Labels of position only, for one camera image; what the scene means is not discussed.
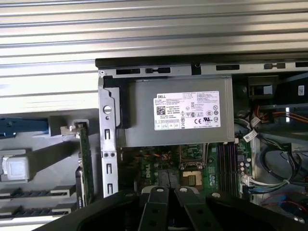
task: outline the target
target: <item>barcode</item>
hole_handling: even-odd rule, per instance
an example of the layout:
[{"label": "barcode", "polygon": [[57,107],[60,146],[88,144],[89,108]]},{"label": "barcode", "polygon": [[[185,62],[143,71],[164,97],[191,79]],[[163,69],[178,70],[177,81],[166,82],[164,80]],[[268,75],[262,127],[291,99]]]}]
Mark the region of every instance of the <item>barcode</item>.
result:
[{"label": "barcode", "polygon": [[163,115],[165,115],[166,114],[166,107],[165,106],[158,106],[158,107],[156,107],[156,114],[158,115],[158,116],[163,116]]},{"label": "barcode", "polygon": [[298,95],[305,95],[305,86],[298,86]]}]

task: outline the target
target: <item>orange wire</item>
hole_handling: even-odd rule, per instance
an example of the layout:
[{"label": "orange wire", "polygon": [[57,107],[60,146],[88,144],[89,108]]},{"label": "orange wire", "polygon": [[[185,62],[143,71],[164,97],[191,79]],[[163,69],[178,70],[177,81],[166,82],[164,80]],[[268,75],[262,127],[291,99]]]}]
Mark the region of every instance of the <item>orange wire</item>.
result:
[{"label": "orange wire", "polygon": [[273,115],[278,115],[278,114],[290,114],[290,115],[292,115],[292,116],[297,116],[297,117],[299,117],[299,118],[308,120],[308,118],[306,118],[306,117],[303,117],[303,116],[301,116],[301,115],[298,115],[298,114],[295,114],[295,113],[291,113],[291,112],[274,112],[274,113],[273,113]]},{"label": "orange wire", "polygon": [[297,120],[297,121],[300,121],[300,122],[303,122],[303,123],[308,124],[308,120],[303,120],[303,119],[296,118],[296,117],[290,116],[290,115],[286,115],[286,117],[291,118],[291,119],[295,119],[295,120]]}]

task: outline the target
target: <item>small white label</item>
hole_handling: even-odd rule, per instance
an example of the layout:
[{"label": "small white label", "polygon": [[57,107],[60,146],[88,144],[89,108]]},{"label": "small white label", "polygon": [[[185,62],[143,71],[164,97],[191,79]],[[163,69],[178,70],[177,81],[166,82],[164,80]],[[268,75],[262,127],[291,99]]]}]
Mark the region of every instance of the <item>small white label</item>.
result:
[{"label": "small white label", "polygon": [[154,98],[154,129],[219,128],[219,91],[162,93]]},{"label": "small white label", "polygon": [[258,117],[254,117],[252,120],[251,120],[251,126],[254,128],[261,120],[258,118]]},{"label": "small white label", "polygon": [[299,96],[305,95],[305,86],[304,85],[298,86],[298,95]]},{"label": "small white label", "polygon": [[253,129],[251,132],[244,136],[244,140],[248,143],[257,135],[258,133]]}]

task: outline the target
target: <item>red wire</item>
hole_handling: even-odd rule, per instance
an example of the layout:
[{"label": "red wire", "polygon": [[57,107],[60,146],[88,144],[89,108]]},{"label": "red wire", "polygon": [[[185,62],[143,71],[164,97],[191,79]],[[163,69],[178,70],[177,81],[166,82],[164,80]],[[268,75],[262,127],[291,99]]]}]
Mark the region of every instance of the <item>red wire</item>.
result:
[{"label": "red wire", "polygon": [[264,204],[268,199],[275,197],[275,196],[279,196],[279,195],[286,195],[286,194],[299,194],[301,196],[303,196],[304,194],[302,194],[301,192],[279,192],[279,193],[274,193],[271,196],[268,196],[267,198],[265,198],[263,201],[260,202],[260,204]]},{"label": "red wire", "polygon": [[262,206],[274,206],[274,205],[279,205],[280,203],[289,203],[289,204],[294,204],[296,205],[297,207],[301,208],[303,211],[307,212],[307,210],[300,204],[296,203],[296,202],[293,202],[293,201],[280,201],[278,203],[270,203],[270,204],[265,204],[265,205],[262,205]]}]

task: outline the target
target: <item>connector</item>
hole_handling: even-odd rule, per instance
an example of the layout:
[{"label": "connector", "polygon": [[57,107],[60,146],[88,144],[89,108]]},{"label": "connector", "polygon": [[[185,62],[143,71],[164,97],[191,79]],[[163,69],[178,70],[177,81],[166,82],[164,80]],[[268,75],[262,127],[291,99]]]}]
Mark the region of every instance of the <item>connector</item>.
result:
[{"label": "connector", "polygon": [[242,182],[248,187],[253,187],[251,180],[252,180],[252,176],[249,176],[249,175],[242,176]]}]

